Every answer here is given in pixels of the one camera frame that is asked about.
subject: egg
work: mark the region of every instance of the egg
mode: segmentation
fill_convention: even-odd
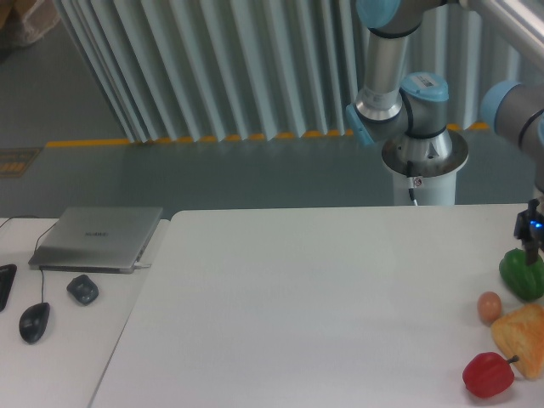
[[[484,323],[493,323],[502,314],[502,302],[494,292],[482,293],[478,299],[478,315]]]

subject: computer mouse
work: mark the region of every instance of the computer mouse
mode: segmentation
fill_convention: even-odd
[[[45,302],[35,304],[25,310],[19,320],[19,333],[23,340],[34,344],[42,338],[45,328],[48,326],[50,309],[49,303]]]
[[[79,275],[72,279],[66,290],[84,306],[87,306],[99,295],[99,288],[87,275]]]

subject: laptop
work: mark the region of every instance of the laptop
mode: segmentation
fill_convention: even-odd
[[[159,207],[70,207],[28,264],[36,269],[130,274],[162,215]]]

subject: floor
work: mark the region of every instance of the floor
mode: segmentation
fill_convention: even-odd
[[[0,149],[119,139],[122,132],[62,25],[0,53]],[[488,131],[463,133],[470,158],[458,204],[522,202],[533,164]],[[354,138],[46,147],[20,178],[0,178],[0,217],[58,217],[69,206],[180,210],[393,204],[381,145]]]

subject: green bell pepper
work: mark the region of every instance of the green bell pepper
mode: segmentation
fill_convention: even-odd
[[[499,271],[502,279],[518,298],[532,302],[544,295],[544,262],[540,256],[535,263],[527,266],[525,252],[513,249],[504,255]]]

